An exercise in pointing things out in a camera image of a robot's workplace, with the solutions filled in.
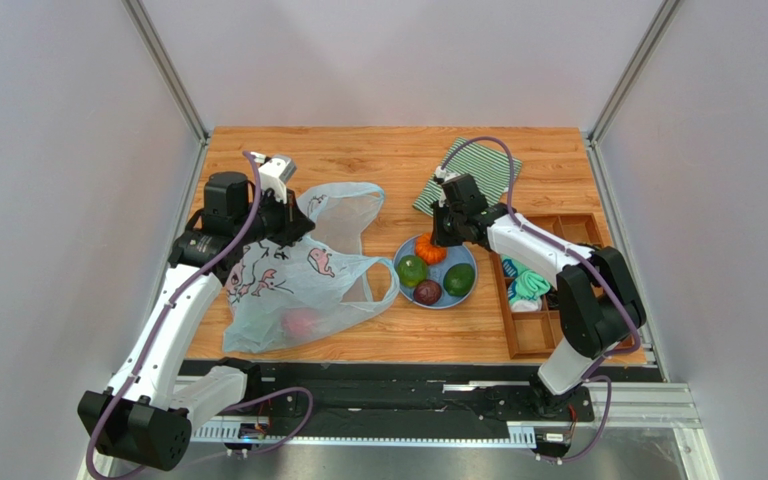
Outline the orange mini pumpkin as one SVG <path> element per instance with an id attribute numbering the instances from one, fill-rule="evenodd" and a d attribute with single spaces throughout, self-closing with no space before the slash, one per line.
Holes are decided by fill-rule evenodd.
<path id="1" fill-rule="evenodd" d="M 414 253 L 429 266 L 441 263 L 448 255 L 446 248 L 432 243 L 431 233 L 425 233 L 417 237 L 414 243 Z"/>

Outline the dark green round fruit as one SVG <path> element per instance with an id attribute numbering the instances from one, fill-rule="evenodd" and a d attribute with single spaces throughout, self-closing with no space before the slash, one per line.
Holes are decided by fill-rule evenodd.
<path id="1" fill-rule="evenodd" d="M 396 273 L 402 286 L 415 288 L 427 279 L 428 265 L 419 256 L 404 255 L 396 264 Z"/>

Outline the light blue cartoon plastic bag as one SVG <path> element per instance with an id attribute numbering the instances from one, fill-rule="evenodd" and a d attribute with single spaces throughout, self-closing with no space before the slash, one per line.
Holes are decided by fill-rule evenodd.
<path id="1" fill-rule="evenodd" d="M 244 247 L 225 282 L 233 315 L 226 353 L 261 354 L 294 348 L 354 327 L 386 311 L 399 292 L 391 260 L 366 256 L 361 237 L 386 194 L 369 182 L 315 186 L 297 199 L 315 229 L 292 246 L 262 240 Z M 281 325 L 287 309 L 319 312 L 310 339 L 292 339 Z"/>

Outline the red apple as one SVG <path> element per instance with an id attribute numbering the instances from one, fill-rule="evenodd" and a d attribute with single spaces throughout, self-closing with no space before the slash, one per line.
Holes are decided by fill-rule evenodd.
<path id="1" fill-rule="evenodd" d="M 319 312 L 315 309 L 287 309 L 282 315 L 281 325 L 289 338 L 310 339 L 316 333 L 319 317 Z"/>

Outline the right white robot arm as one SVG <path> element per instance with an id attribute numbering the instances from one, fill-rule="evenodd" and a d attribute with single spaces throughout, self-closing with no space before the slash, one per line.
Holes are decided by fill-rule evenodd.
<path id="1" fill-rule="evenodd" d="M 566 241 L 505 203 L 490 204 L 469 174 L 437 168 L 433 180 L 442 189 L 431 204 L 434 245 L 478 245 L 522 263 L 555 290 L 563 338 L 539 368 L 540 389 L 565 395 L 607 357 L 626 353 L 622 342 L 640 347 L 646 313 L 619 250 Z"/>

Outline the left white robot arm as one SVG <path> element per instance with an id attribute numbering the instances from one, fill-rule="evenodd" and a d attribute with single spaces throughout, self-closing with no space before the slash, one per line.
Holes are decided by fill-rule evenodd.
<path id="1" fill-rule="evenodd" d="M 102 476 L 96 453 L 138 471 L 170 471 L 213 417 L 271 402 L 260 367 L 230 358 L 184 389 L 174 386 L 198 325 L 245 248 L 261 240 L 289 246 L 314 228 L 287 181 L 264 168 L 253 177 L 222 172 L 208 180 L 205 204 L 173 243 L 160 296 L 135 346 L 108 386 L 85 392 L 77 407 L 90 435 L 85 463 L 93 478 Z"/>

